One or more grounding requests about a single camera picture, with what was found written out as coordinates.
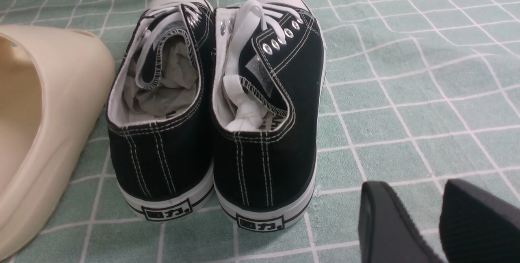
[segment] slipper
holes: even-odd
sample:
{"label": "slipper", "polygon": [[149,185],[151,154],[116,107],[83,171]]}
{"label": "slipper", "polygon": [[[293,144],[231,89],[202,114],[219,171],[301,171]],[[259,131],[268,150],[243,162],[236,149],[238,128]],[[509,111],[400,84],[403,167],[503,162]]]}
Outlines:
{"label": "slipper", "polygon": [[520,209],[464,180],[448,180],[440,241],[450,263],[520,262]]}
{"label": "slipper", "polygon": [[114,75],[90,32],[0,26],[0,261],[58,205]]}
{"label": "slipper", "polygon": [[359,211],[363,263],[442,263],[385,182],[364,182]]}

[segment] beige slide sandal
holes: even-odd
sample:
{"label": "beige slide sandal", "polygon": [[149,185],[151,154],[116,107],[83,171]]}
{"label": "beige slide sandal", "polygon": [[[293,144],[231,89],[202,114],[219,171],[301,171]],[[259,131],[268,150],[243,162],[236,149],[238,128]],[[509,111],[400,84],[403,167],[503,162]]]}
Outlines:
{"label": "beige slide sandal", "polygon": [[114,75],[90,32],[0,26],[0,261],[52,215]]}

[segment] metal object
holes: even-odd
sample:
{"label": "metal object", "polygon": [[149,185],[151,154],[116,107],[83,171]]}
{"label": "metal object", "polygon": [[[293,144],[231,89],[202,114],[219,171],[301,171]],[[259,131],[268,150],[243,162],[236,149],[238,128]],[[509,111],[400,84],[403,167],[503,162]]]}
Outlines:
{"label": "metal object", "polygon": [[289,28],[285,28],[284,32],[286,34],[286,37],[288,37],[290,39],[294,37],[294,34],[292,33],[292,31]]}
{"label": "metal object", "polygon": [[274,39],[271,39],[271,45],[273,46],[273,48],[275,48],[276,50],[280,50],[280,45],[274,40]]}
{"label": "metal object", "polygon": [[226,34],[226,24],[224,22],[221,22],[221,35]]}
{"label": "metal object", "polygon": [[299,30],[299,25],[294,20],[291,22],[291,24],[294,29]]}
{"label": "metal object", "polygon": [[271,49],[271,47],[268,44],[266,44],[266,43],[262,44],[262,49],[269,56],[273,55],[273,50]]}

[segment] shoe label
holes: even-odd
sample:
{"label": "shoe label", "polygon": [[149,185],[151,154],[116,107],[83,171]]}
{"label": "shoe label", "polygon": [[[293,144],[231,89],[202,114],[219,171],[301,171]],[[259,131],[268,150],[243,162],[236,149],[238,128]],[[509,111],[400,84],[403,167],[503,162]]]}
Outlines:
{"label": "shoe label", "polygon": [[275,115],[274,113],[271,113],[268,111],[264,118],[262,118],[262,124],[260,125],[259,129],[264,131],[272,131],[275,130],[275,128],[278,128],[280,124],[282,124],[282,121],[285,117],[282,117],[280,115]]}
{"label": "shoe label", "polygon": [[168,220],[181,218],[193,212],[189,199],[167,208],[150,208],[145,206],[142,206],[142,208],[146,220],[150,222],[167,222]]}
{"label": "shoe label", "polygon": [[269,220],[256,220],[245,218],[237,214],[236,223],[238,224],[239,228],[255,232],[273,232],[286,228],[283,216]]}
{"label": "shoe label", "polygon": [[249,70],[260,82],[260,85],[264,88],[264,91],[267,93],[269,97],[273,93],[273,88],[275,87],[273,80],[269,77],[267,70],[262,63],[260,57],[254,56],[246,65],[245,68]]}

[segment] shoe insole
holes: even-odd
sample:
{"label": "shoe insole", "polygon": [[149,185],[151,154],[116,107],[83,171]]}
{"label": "shoe insole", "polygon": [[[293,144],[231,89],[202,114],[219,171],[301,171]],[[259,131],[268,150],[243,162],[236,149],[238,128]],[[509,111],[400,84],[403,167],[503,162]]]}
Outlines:
{"label": "shoe insole", "polygon": [[23,163],[38,131],[41,85],[34,65],[21,48],[10,44],[0,48],[1,194]]}
{"label": "shoe insole", "polygon": [[394,190],[385,182],[364,182],[359,211],[363,263],[440,263]]}
{"label": "shoe insole", "polygon": [[446,183],[439,230],[450,263],[520,262],[520,209],[466,181]]}

